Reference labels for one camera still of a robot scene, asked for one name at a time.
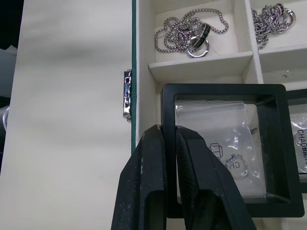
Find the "jewelry box compartment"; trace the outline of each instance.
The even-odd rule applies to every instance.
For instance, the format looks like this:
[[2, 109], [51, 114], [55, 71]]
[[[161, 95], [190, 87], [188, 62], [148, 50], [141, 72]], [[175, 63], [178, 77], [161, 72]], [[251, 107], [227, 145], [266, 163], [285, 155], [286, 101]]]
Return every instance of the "jewelry box compartment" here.
[[[273, 52], [278, 48], [285, 47], [307, 47], [307, 0], [250, 0], [252, 9], [256, 10], [258, 14], [261, 14], [261, 9], [266, 5], [274, 6], [279, 3], [283, 5], [283, 10], [285, 12], [289, 9], [294, 13], [294, 23], [280, 34], [269, 34], [269, 41], [266, 46], [260, 50], [260, 53], [265, 50], [271, 50]], [[288, 23], [290, 23], [290, 19], [291, 15], [287, 14]]]
[[[186, 53], [162, 53], [155, 49], [155, 33], [163, 28], [164, 21], [169, 17], [179, 20], [195, 9], [219, 10], [229, 28], [223, 34], [209, 33], [207, 40], [210, 44], [208, 54], [202, 58], [190, 58]], [[263, 83], [260, 63], [254, 60], [253, 51], [256, 47], [251, 39], [253, 33], [251, 12], [247, 0], [143, 0], [137, 4], [137, 46], [138, 58], [144, 68], [149, 68], [156, 82], [191, 81], [219, 76], [241, 76], [240, 83]], [[219, 15], [214, 12], [197, 12], [192, 17], [199, 17], [218, 30], [225, 26]], [[158, 46], [164, 49], [164, 36], [158, 36]], [[224, 83], [239, 83], [225, 78]]]
[[307, 88], [307, 46], [261, 51], [264, 83], [283, 84], [288, 91]]
[[[208, 114], [206, 114], [204, 116], [205, 113], [202, 111], [201, 117], [203, 119], [201, 119], [201, 121], [199, 119], [200, 112], [199, 110], [195, 112], [195, 108], [200, 108], [199, 102], [203, 100], [210, 103], [215, 103], [216, 101], [224, 103], [215, 104], [218, 105], [218, 107], [215, 106], [214, 108], [212, 106], [207, 107], [210, 111], [206, 111], [205, 113], [213, 113], [213, 115], [208, 116]], [[302, 194], [300, 191], [300, 182], [297, 174], [295, 150], [291, 138], [290, 116], [284, 86], [269, 84], [164, 85], [161, 92], [161, 124], [164, 132], [165, 151], [168, 153], [166, 155], [166, 161], [168, 162], [167, 171], [168, 174], [170, 173], [170, 175], [176, 175], [175, 122], [176, 116], [178, 115], [175, 114], [175, 111], [178, 111], [178, 102], [182, 101], [189, 103], [191, 101], [195, 101], [198, 104], [196, 107], [192, 107], [191, 104], [188, 104], [188, 106], [185, 105], [189, 113], [182, 113], [182, 119], [179, 123], [177, 118], [177, 125], [186, 125], [187, 128], [193, 128], [204, 138], [207, 146], [210, 144], [209, 142], [212, 139], [210, 134], [214, 136], [220, 127], [224, 133], [219, 132], [220, 137], [218, 138], [222, 140], [222, 135], [224, 135], [224, 137], [227, 136], [227, 138], [224, 138], [223, 140], [223, 142], [226, 143], [224, 146], [228, 144], [228, 147], [235, 149], [237, 148], [237, 150], [234, 151], [237, 153], [237, 155], [231, 155], [230, 159], [228, 159], [230, 154], [228, 157], [226, 157], [226, 165], [227, 162], [232, 162], [233, 158], [235, 158], [236, 161], [233, 161], [233, 163], [237, 162], [237, 165], [239, 165], [238, 160], [241, 161], [241, 163], [243, 163], [242, 168], [244, 168], [244, 165], [246, 166], [244, 171], [246, 169], [250, 170], [250, 176], [256, 175], [259, 178], [263, 177], [262, 179], [265, 183], [266, 190], [264, 196], [255, 196], [255, 194], [252, 194], [252, 196], [243, 196], [252, 217], [303, 216], [304, 207], [302, 202]], [[255, 124], [244, 120], [241, 128], [233, 128], [233, 125], [237, 126], [242, 122], [240, 113], [234, 112], [234, 110], [241, 109], [241, 107], [233, 107], [233, 105], [238, 105], [238, 103], [234, 103], [238, 101], [243, 101], [245, 104], [253, 104], [257, 108], [256, 116], [258, 117], [259, 122], [257, 128], [253, 131], [251, 130], [250, 132], [258, 132], [260, 135], [262, 156], [257, 156], [257, 158], [262, 159], [264, 175], [259, 170], [254, 170], [254, 166], [251, 165], [252, 162], [250, 159], [256, 158], [254, 155], [255, 152], [252, 151], [254, 145], [249, 143], [246, 145], [246, 148], [244, 145], [242, 146], [243, 142], [246, 143], [246, 141], [242, 141], [242, 138], [244, 140], [247, 140], [248, 138], [248, 132], [245, 132], [244, 130], [247, 128], [247, 126], [254, 127]], [[234, 121], [237, 120], [237, 124], [222, 124], [223, 120], [225, 121], [225, 119], [221, 118], [220, 116], [227, 113], [227, 110], [228, 114], [231, 112], [235, 116], [234, 118], [231, 118], [230, 115], [227, 115], [228, 121], [231, 119]], [[235, 131], [235, 138], [233, 138], [233, 132], [230, 133], [228, 132], [229, 130]], [[214, 147], [212, 144], [208, 147], [215, 153], [219, 152], [219, 156], [221, 156], [221, 146], [215, 143]], [[234, 171], [231, 171], [231, 167], [228, 169], [234, 177]], [[241, 194], [242, 189], [245, 189], [250, 183], [250, 180], [248, 177], [246, 177], [247, 175], [248, 173], [244, 172], [243, 174], [237, 174], [237, 176], [234, 177], [235, 180], [241, 180], [241, 182], [246, 180], [247, 182], [245, 186], [240, 186], [236, 182]], [[171, 212], [171, 216], [174, 216], [178, 214], [176, 196], [177, 187], [175, 181], [168, 180], [168, 192], [168, 207], [170, 209], [169, 211]]]

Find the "silver ring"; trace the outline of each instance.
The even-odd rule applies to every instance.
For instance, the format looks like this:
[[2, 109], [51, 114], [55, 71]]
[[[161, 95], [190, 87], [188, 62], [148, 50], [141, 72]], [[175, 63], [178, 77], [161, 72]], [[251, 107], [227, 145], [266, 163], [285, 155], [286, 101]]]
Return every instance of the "silver ring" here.
[[[193, 40], [195, 40], [195, 39], [198, 39], [198, 37], [192, 37], [191, 39], [190, 39], [190, 41], [189, 41], [189, 44], [193, 41]], [[191, 51], [189, 50], [189, 46], [187, 46], [187, 48], [186, 48], [186, 52], [187, 52], [187, 55], [190, 57], [190, 58], [202, 58], [202, 57], [204, 57], [204, 56], [206, 56], [207, 55], [207, 53], [209, 52], [209, 48], [210, 48], [210, 46], [209, 46], [209, 42], [208, 42], [208, 40], [205, 40], [204, 41], [204, 44], [206, 45], [206, 50], [205, 50], [205, 52], [203, 52], [203, 54], [201, 54], [201, 55], [193, 55], [192, 53], [191, 53]]]
[[290, 23], [288, 25], [288, 28], [291, 28], [296, 21], [296, 15], [293, 12], [293, 10], [288, 9], [288, 8], [284, 8], [284, 12], [287, 13], [290, 16]]
[[2, 124], [3, 124], [3, 127], [4, 127], [5, 132], [6, 132], [6, 128], [7, 128], [9, 110], [10, 110], [10, 107], [8, 106], [8, 107], [5, 109], [4, 114], [3, 114], [3, 116], [2, 116]]
[[[230, 166], [231, 166], [231, 164], [229, 164], [229, 163], [233, 162], [234, 160], [240, 160], [240, 161], [243, 162], [243, 172], [242, 172], [239, 176], [233, 175], [233, 174], [231, 173], [231, 171], [230, 171]], [[241, 156], [241, 155], [239, 155], [239, 154], [237, 154], [237, 155], [232, 154], [232, 155], [231, 155], [231, 158], [228, 159], [228, 160], [226, 160], [226, 165], [225, 165], [225, 166], [226, 166], [227, 169], [230, 171], [232, 177], [233, 177], [234, 179], [236, 179], [236, 180], [243, 180], [245, 177], [248, 176], [248, 164], [247, 164], [246, 161], [243, 159], [243, 156]]]
[[198, 39], [192, 40], [190, 44], [195, 48], [198, 49], [202, 46], [202, 44], [206, 41], [209, 33], [211, 31], [211, 27], [207, 23], [202, 23], [199, 26], [199, 35]]

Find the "silver jewelry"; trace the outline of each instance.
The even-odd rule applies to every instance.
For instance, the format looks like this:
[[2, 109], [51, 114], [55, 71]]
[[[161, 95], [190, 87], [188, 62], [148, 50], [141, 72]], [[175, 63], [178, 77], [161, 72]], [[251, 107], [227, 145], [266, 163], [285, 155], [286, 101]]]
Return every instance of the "silver jewelry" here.
[[6, 127], [7, 127], [7, 123], [8, 123], [8, 116], [9, 116], [9, 110], [10, 110], [10, 106], [9, 105], [0, 108], [0, 116], [2, 117], [2, 121], [1, 121], [1, 124], [0, 124], [0, 135], [1, 135], [1, 133], [5, 133], [6, 132]]
[[[243, 162], [243, 170], [242, 173], [240, 175], [235, 175], [234, 173], [231, 172], [230, 168], [232, 166], [231, 163], [234, 163], [234, 161], [242, 161]], [[225, 161], [225, 166], [226, 168], [230, 171], [232, 177], [236, 180], [243, 180], [245, 177], [248, 176], [248, 164], [246, 163], [246, 161], [243, 159], [243, 156], [237, 154], [232, 154], [231, 158], [229, 158], [228, 160]]]
[[260, 14], [251, 10], [254, 21], [254, 28], [258, 49], [263, 49], [268, 43], [268, 35], [281, 34], [291, 28], [295, 23], [295, 13], [285, 8], [281, 3], [274, 6], [266, 5]]
[[[197, 12], [214, 12], [219, 15], [220, 21], [225, 25], [225, 29], [217, 30], [215, 27], [202, 22], [199, 18], [193, 17]], [[216, 9], [195, 9], [186, 13], [181, 20], [170, 17], [164, 21], [164, 27], [158, 30], [154, 36], [156, 50], [162, 53], [186, 52], [190, 58], [204, 57], [209, 52], [209, 42], [206, 40], [210, 30], [217, 34], [223, 34], [228, 30], [228, 22], [223, 19], [222, 13]], [[164, 37], [164, 45], [167, 49], [161, 49], [158, 45], [158, 35], [162, 31], [167, 31]], [[202, 44], [206, 45], [206, 50], [202, 55], [192, 55], [199, 50]]]

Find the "silver chain necklace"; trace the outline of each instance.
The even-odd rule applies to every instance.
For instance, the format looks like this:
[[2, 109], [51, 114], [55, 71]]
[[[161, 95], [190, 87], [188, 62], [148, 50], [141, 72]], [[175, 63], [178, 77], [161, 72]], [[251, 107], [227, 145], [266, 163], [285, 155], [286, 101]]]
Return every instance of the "silver chain necklace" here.
[[[225, 29], [217, 30], [212, 25], [202, 22], [199, 18], [193, 17], [197, 12], [213, 12], [219, 15], [220, 21], [225, 25]], [[206, 40], [210, 30], [217, 34], [223, 34], [228, 30], [228, 22], [223, 19], [222, 13], [216, 9], [195, 9], [186, 13], [181, 20], [170, 17], [164, 21], [164, 27], [158, 30], [154, 36], [156, 50], [162, 53], [186, 52], [191, 58], [200, 58], [209, 51], [209, 43]], [[161, 49], [158, 45], [158, 36], [162, 31], [167, 31], [164, 37], [164, 45], [167, 49]], [[206, 44], [206, 51], [200, 56], [191, 53], [199, 50], [202, 44]]]
[[260, 14], [251, 10], [253, 15], [255, 34], [258, 49], [263, 49], [269, 41], [268, 35], [281, 34], [295, 23], [295, 14], [292, 10], [278, 3], [274, 6], [266, 5]]

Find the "metal clasp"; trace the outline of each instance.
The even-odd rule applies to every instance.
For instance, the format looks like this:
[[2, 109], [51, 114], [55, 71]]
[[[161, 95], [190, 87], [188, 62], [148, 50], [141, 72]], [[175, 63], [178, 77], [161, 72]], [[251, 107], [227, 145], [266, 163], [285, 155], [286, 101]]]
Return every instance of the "metal clasp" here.
[[124, 100], [123, 100], [123, 117], [131, 122], [131, 74], [132, 70], [124, 72]]

